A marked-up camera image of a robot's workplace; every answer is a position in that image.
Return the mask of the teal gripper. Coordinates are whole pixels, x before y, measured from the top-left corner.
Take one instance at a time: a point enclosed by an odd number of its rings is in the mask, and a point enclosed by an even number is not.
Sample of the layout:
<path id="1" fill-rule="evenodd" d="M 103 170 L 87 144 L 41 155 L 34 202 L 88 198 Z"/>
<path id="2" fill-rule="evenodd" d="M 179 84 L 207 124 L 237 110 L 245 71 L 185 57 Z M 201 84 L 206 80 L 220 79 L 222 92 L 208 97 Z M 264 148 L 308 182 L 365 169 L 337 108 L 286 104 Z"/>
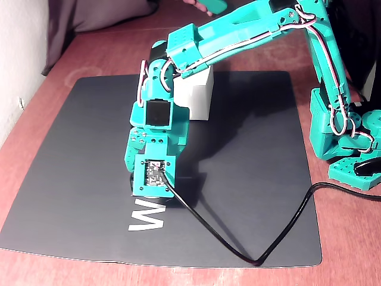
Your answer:
<path id="1" fill-rule="evenodd" d="M 142 150 L 147 157 L 180 155 L 188 140 L 189 109 L 172 100 L 148 100 L 143 106 L 134 103 L 130 124 L 124 162 L 133 173 L 135 156 Z"/>

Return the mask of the operator hand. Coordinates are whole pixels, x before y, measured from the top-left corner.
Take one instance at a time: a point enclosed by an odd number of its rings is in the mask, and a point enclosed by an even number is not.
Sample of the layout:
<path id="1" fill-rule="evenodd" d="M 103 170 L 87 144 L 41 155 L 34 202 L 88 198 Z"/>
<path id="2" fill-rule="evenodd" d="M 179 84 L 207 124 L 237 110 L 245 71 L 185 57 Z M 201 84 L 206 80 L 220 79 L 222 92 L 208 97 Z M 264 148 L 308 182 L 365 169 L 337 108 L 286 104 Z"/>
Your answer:
<path id="1" fill-rule="evenodd" d="M 206 15 L 209 16 L 209 17 L 213 16 L 213 13 L 211 11 L 209 11 L 207 6 L 202 4 L 202 3 L 200 3 L 197 0 L 183 0 L 183 2 L 188 4 L 188 5 L 191 5 L 191 6 L 195 7 L 195 8 L 197 8 L 198 10 L 202 11 L 203 13 L 206 13 Z"/>

